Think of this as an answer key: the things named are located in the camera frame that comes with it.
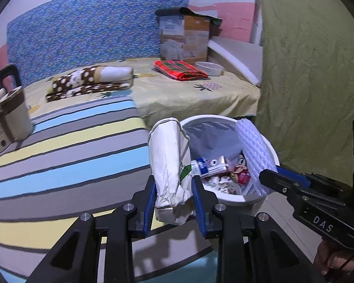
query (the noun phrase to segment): mug handle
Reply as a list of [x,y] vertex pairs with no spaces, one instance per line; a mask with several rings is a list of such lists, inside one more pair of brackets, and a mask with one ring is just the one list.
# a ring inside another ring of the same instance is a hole
[[4,88],[3,87],[3,80],[7,76],[10,76],[10,75],[14,76],[16,87],[19,87],[22,85],[17,67],[14,64],[8,64],[3,69],[0,70],[0,88]]

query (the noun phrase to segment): metal screw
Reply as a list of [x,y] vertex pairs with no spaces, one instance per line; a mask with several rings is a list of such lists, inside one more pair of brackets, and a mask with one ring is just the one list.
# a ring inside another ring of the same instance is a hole
[[91,217],[92,217],[92,215],[89,214],[89,213],[84,213],[84,214],[81,214],[81,215],[80,215],[80,219],[81,219],[82,221],[88,221],[89,219],[91,219]]
[[132,203],[126,203],[124,206],[123,206],[123,209],[125,211],[132,211],[133,209],[135,208],[135,206],[132,204]]
[[223,204],[223,203],[217,203],[217,204],[215,204],[215,209],[217,210],[217,211],[224,211],[225,209],[226,209],[227,207],[225,206],[225,204]]
[[269,220],[269,215],[266,213],[259,213],[258,214],[258,219],[261,221],[268,221]]

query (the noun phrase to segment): striped bedsheet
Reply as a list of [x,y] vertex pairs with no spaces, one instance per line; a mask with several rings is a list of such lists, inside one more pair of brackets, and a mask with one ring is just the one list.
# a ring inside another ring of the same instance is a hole
[[[24,283],[81,213],[112,212],[151,173],[148,131],[131,97],[80,103],[32,121],[33,134],[0,154],[0,271],[9,283]],[[154,219],[151,236],[133,242],[137,281],[214,282],[216,255],[195,221],[172,227]],[[103,239],[98,283],[105,245]]]

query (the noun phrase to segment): rolled blanket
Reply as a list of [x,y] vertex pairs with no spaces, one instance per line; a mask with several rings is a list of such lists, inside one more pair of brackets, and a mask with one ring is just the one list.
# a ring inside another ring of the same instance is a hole
[[80,86],[102,83],[121,83],[132,80],[131,67],[92,66],[72,71],[51,84],[53,94]]
[[208,78],[206,73],[183,61],[156,61],[155,68],[177,81]]

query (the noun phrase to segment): candy wrapper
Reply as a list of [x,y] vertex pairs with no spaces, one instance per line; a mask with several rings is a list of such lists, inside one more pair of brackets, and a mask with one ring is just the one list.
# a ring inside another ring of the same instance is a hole
[[251,179],[248,167],[246,166],[246,159],[242,153],[239,154],[239,157],[236,160],[233,172],[231,173],[231,178],[234,182],[243,186],[247,185]]
[[224,194],[240,195],[242,193],[240,185],[232,181],[230,177],[211,177],[205,184]]

